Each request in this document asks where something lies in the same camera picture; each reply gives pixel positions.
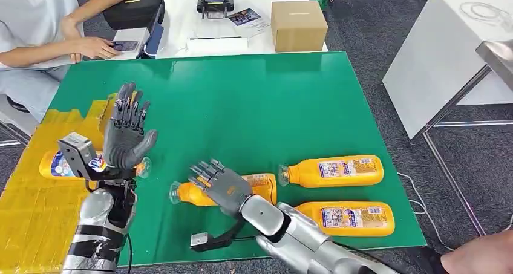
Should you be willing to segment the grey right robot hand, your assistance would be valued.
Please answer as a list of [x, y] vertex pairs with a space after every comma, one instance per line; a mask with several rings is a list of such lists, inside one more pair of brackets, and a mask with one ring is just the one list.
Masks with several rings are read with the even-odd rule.
[[235, 171], [218, 160], [201, 161], [189, 168], [189, 177], [228, 216], [236, 217], [245, 201], [252, 195], [251, 185]]

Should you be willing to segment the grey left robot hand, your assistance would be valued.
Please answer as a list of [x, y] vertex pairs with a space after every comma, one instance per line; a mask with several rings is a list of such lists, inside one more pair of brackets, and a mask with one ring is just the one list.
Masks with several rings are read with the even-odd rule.
[[135, 167], [157, 141], [156, 129], [145, 130], [150, 101], [142, 102], [142, 96], [134, 82], [123, 84], [116, 95], [103, 140], [103, 156], [111, 167]]

